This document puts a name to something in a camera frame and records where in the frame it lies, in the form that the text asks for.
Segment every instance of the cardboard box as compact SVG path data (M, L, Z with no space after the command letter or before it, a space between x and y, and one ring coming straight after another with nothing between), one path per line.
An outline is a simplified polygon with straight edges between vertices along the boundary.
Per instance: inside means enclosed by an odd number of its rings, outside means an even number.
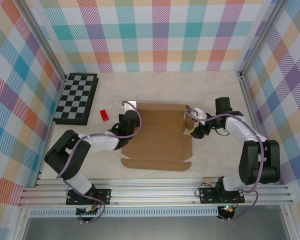
M130 169L183 172L191 167L192 137L184 131L193 129L185 104L137 103L142 118L140 132L122 148L129 157L121 162Z

